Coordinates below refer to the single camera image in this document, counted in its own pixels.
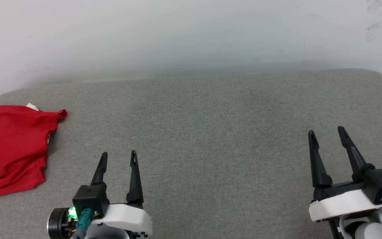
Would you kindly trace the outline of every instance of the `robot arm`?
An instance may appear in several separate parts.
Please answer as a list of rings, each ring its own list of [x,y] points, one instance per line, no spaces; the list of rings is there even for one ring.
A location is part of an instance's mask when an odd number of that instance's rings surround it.
[[[132,151],[132,168],[127,203],[110,204],[103,175],[107,153],[103,153],[91,185],[82,185],[73,197],[72,208],[56,208],[47,230],[51,239],[135,239],[153,233],[151,217],[143,209],[143,192],[138,159]]]
[[[309,131],[313,200],[309,205],[312,221],[328,221],[334,239],[382,238],[382,169],[366,163],[344,127],[338,127],[341,144],[352,166],[351,182],[333,184],[318,152],[314,132]],[[345,220],[367,217],[345,226]]]

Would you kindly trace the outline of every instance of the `red shirt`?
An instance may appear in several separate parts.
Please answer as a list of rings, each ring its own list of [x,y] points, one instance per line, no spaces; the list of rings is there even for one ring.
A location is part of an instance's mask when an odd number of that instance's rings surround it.
[[[33,189],[45,181],[47,142],[67,111],[0,106],[0,195]]]

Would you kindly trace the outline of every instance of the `white wall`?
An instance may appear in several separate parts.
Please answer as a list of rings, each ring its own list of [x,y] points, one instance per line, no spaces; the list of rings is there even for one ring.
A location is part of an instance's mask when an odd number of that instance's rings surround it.
[[[382,73],[382,0],[0,0],[0,94],[325,68]]]

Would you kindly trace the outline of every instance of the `gray fabric surface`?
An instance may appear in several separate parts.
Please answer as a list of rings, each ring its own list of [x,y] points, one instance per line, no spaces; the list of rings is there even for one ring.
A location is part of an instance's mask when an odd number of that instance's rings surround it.
[[[69,207],[109,154],[111,202],[124,202],[135,149],[152,238],[332,238],[314,223],[307,133],[336,183],[351,180],[337,127],[382,167],[382,75],[365,70],[42,86],[0,105],[66,109],[51,136],[47,181],[0,197],[1,238],[48,238],[55,207]]]

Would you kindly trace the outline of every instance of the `green light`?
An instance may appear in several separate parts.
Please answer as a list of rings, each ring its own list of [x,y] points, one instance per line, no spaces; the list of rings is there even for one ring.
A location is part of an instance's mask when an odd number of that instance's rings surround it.
[[[78,215],[76,214],[76,208],[75,207],[71,207],[69,209],[69,218],[73,218],[75,220],[78,219]]]

